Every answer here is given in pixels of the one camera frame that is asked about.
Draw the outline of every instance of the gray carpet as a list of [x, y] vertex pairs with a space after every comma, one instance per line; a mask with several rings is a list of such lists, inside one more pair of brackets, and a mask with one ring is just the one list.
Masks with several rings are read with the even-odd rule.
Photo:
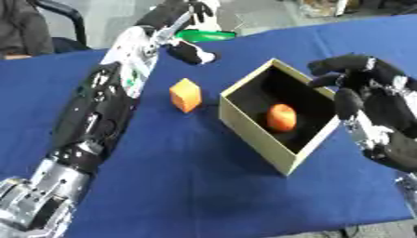
[[[134, 23], [149, 7], [162, 0], [61, 0], [78, 9], [85, 17], [88, 45], [104, 48], [112, 45], [115, 38]], [[309, 19], [304, 17], [295, 1], [284, 0], [220, 0], [219, 24], [224, 30], [241, 35], [260, 33], [272, 29], [322, 24], [327, 22], [370, 18], [387, 15], [393, 9], [377, 10], [378, 0], [367, 0], [356, 14], [340, 18]], [[63, 17], [44, 12], [53, 36], [74, 38], [72, 23]], [[411, 238], [415, 221], [392, 222], [362, 226], [355, 238]], [[286, 238], [338, 238], [337, 232], [304, 233]]]

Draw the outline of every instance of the robotic arm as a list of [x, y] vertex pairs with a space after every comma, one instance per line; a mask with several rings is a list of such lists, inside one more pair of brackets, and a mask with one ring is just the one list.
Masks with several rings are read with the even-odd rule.
[[158, 49], [192, 64], [216, 59], [175, 32], [209, 8], [194, 0], [167, 0], [117, 38], [101, 63], [72, 94], [53, 130], [52, 146], [29, 179], [0, 183], [0, 237], [62, 237], [112, 154], [155, 67]]
[[310, 86], [337, 86], [336, 113], [365, 157], [398, 172], [397, 186], [417, 215], [417, 81], [389, 63], [344, 55], [309, 64]]

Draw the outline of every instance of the orange cube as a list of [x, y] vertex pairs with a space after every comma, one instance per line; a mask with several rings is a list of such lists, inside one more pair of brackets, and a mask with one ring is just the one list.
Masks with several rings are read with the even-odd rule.
[[201, 103], [201, 90], [198, 85], [184, 78], [169, 89], [171, 101], [181, 111], [188, 113]]

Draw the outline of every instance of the cardboard box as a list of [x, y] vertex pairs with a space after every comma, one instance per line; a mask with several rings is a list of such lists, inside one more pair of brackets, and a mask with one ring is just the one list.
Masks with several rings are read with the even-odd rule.
[[[220, 119], [284, 175], [293, 172], [339, 124], [334, 93], [309, 87], [310, 80], [271, 59], [221, 94]], [[297, 125], [290, 132], [266, 127], [265, 115], [277, 103], [288, 104], [297, 113]]]

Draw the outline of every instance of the table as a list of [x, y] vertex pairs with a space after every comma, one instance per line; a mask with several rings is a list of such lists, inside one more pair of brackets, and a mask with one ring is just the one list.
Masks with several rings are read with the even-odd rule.
[[[288, 178], [217, 119], [219, 93], [270, 58], [308, 73], [310, 60], [350, 52], [417, 74], [417, 16], [271, 31], [206, 43], [222, 59], [185, 65], [162, 54], [118, 149], [67, 237], [266, 237], [410, 218], [394, 170], [363, 158], [339, 127]], [[25, 176], [51, 127], [103, 51], [0, 62], [0, 177]], [[205, 105], [183, 114], [168, 88], [183, 77]]]

